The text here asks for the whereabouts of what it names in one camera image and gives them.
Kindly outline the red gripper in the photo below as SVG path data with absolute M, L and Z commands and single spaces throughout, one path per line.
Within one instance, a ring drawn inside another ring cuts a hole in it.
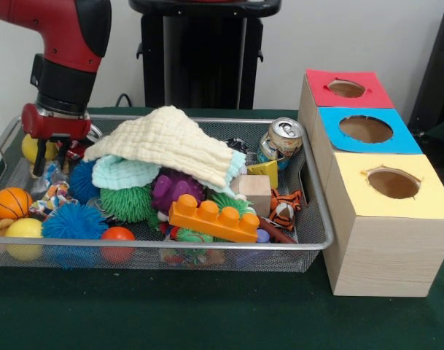
M 67 152 L 72 140 L 81 140 L 90 131 L 91 121 L 88 114 L 74 116 L 58 114 L 38 107 L 36 104 L 26 104 L 21 113 L 21 121 L 25 133 L 37 140 L 37 154 L 32 174 L 41 176 L 44 171 L 47 140 L 60 140 L 58 163 L 60 170 L 64 169 Z

